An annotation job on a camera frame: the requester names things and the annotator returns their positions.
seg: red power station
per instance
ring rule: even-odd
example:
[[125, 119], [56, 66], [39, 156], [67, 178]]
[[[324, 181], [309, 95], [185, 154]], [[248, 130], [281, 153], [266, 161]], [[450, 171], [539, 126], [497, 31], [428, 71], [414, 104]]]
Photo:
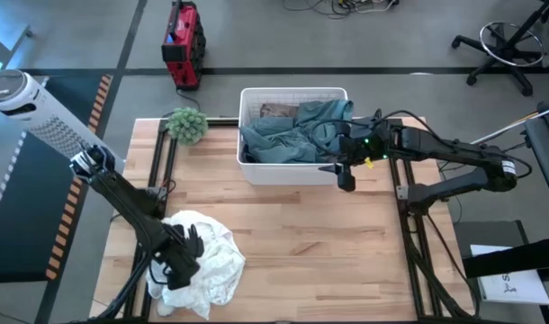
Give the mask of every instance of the red power station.
[[162, 52], [176, 90], [198, 89], [205, 47], [206, 39], [196, 4], [182, 1], [173, 3]]

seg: teal cloth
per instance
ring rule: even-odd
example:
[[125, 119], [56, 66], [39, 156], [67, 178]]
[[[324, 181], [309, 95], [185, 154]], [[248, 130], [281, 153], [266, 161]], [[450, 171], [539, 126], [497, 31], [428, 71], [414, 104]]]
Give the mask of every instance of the teal cloth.
[[[299, 104], [292, 117], [263, 117], [242, 126], [240, 133], [248, 153], [261, 163], [325, 163], [332, 157], [311, 143], [314, 124], [328, 119], [350, 121], [353, 103], [348, 100]], [[338, 150], [338, 136], [331, 124], [322, 124], [313, 133], [316, 141], [332, 151]]]

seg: yellow tag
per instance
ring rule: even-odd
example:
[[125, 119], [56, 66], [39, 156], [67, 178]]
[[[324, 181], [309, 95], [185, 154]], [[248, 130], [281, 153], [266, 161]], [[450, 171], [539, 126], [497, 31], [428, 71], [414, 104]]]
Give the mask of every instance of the yellow tag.
[[366, 164], [366, 166], [367, 166], [368, 168], [373, 168], [373, 167], [374, 167], [374, 166], [373, 166], [373, 161], [371, 161], [371, 159], [370, 159], [369, 157], [367, 157], [367, 158], [364, 159], [364, 163]]

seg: white plastic basket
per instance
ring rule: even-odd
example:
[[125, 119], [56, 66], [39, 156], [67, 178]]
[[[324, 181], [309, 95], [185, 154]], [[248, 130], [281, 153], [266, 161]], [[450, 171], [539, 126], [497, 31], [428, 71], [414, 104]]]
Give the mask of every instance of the white plastic basket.
[[[337, 87], [247, 88], [240, 93], [238, 126], [247, 126], [260, 117], [263, 104], [298, 105], [311, 101], [348, 99], [347, 91]], [[337, 176], [319, 170], [329, 164], [243, 163], [244, 142], [238, 132], [237, 160], [245, 178], [253, 185], [334, 185]]]

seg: chair wheel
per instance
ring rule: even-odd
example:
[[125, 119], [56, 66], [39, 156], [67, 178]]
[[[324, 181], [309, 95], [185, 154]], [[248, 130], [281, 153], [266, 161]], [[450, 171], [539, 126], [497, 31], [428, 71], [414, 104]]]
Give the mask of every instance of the chair wheel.
[[476, 83], [476, 76], [469, 76], [466, 78], [466, 84], [472, 86]]
[[523, 96], [531, 96], [531, 95], [533, 95], [533, 89], [532, 88], [523, 88], [523, 90], [520, 93], [523, 94]]

